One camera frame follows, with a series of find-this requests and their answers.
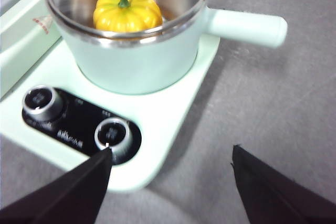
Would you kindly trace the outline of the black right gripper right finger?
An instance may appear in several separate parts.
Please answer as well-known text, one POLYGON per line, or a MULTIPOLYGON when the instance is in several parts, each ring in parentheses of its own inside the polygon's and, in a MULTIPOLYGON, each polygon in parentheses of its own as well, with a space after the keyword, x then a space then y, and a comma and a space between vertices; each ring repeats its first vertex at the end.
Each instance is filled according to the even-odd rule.
POLYGON ((234 145, 236 187, 250 223, 335 223, 335 204, 234 145))

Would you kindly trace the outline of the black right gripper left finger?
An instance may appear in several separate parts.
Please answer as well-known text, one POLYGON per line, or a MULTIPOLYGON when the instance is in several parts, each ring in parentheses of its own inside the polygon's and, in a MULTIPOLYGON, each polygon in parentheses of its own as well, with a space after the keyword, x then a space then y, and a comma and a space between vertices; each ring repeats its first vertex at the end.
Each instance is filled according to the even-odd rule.
POLYGON ((1 209, 1 223, 95 223, 111 167, 112 151, 105 148, 48 185, 1 209))

